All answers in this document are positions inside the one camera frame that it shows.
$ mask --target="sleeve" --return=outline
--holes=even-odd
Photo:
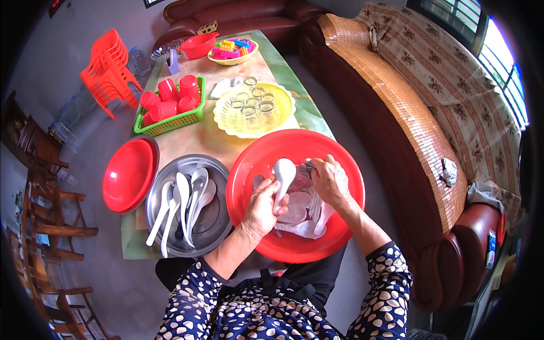
[[[227,280],[217,275],[203,258],[178,279],[170,293],[166,314],[156,340],[206,339],[219,291]]]
[[[366,257],[370,292],[359,317],[349,326],[347,339],[397,339],[406,337],[406,314],[412,273],[393,241]]]

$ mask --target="black pants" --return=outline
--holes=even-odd
[[[325,306],[332,289],[335,287],[345,247],[343,246],[331,256],[320,259],[319,261],[291,264],[282,277],[301,286],[310,283],[316,289],[313,296]],[[155,273],[168,290],[174,290],[177,279],[186,273],[194,263],[195,260],[192,258],[163,258],[157,262]],[[324,310],[321,312],[323,316],[326,315]]]

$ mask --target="navy blue shirt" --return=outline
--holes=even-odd
[[[405,338],[412,286],[406,261],[393,242],[367,256],[367,261],[370,292],[345,337],[309,299],[291,299],[291,288],[276,286],[272,297],[264,295],[262,285],[255,284],[218,301],[227,281],[201,258],[180,277],[170,294],[156,340]]]

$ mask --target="stacked red chairs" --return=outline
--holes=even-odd
[[[132,82],[142,91],[140,84],[127,69],[128,51],[115,29],[100,37],[92,46],[89,66],[79,76],[98,104],[113,119],[106,104],[118,98],[133,108],[138,101],[128,87]]]

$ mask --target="yellow bowl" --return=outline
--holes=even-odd
[[[245,63],[249,58],[253,57],[255,52],[257,52],[257,50],[259,49],[259,44],[257,44],[253,40],[250,40],[250,41],[255,44],[255,48],[253,49],[253,51],[251,51],[251,53],[248,53],[248,54],[246,54],[246,55],[244,55],[242,57],[227,59],[227,60],[213,59],[212,58],[213,49],[212,49],[212,50],[210,50],[208,52],[208,59],[218,63],[219,65],[225,65],[225,66],[232,66],[232,65],[238,65],[238,64],[241,64],[241,63]]]
[[[236,94],[240,92],[240,87],[231,88],[227,93],[221,96],[213,109],[213,120],[217,123],[221,130],[224,130],[229,135],[235,135],[239,138],[259,138],[270,132],[298,128],[298,123],[294,119],[295,99],[291,92],[287,91],[283,86],[271,82],[257,82],[256,86],[265,89],[266,92],[274,95],[274,108],[280,115],[276,126],[271,126],[266,129],[256,128],[253,131],[242,131],[236,119],[232,119],[231,101],[234,100]]]

